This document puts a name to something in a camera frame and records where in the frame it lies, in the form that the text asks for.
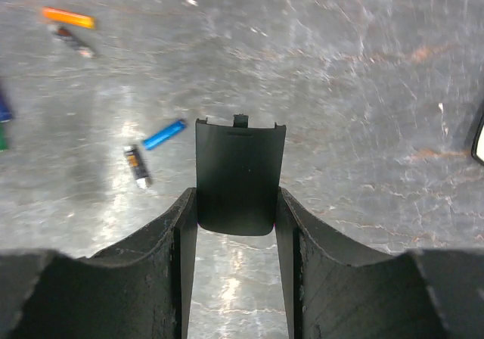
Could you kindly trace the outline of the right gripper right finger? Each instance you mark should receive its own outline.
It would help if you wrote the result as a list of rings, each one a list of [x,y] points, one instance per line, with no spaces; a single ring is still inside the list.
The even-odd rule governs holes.
[[[483,252],[391,255],[338,232],[278,192],[275,217],[291,338],[481,338]]]

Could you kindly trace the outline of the black battery cover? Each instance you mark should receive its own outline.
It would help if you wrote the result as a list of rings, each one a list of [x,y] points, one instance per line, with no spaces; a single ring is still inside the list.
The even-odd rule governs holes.
[[[230,126],[197,120],[197,219],[207,231],[264,236],[275,224],[287,128],[253,128],[234,115]]]

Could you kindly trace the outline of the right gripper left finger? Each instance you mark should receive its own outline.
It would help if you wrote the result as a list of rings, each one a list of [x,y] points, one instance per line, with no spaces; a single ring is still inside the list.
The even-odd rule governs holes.
[[[1,253],[3,338],[185,338],[197,240],[196,191],[92,257]]]

